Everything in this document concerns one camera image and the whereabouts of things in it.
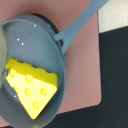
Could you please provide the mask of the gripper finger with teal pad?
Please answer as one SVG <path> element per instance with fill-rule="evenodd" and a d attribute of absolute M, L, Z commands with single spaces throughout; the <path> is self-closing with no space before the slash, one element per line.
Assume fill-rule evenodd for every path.
<path fill-rule="evenodd" d="M 8 58 L 8 47 L 5 33 L 3 30 L 3 24 L 0 20 L 0 72 L 3 72 L 5 69 Z"/>

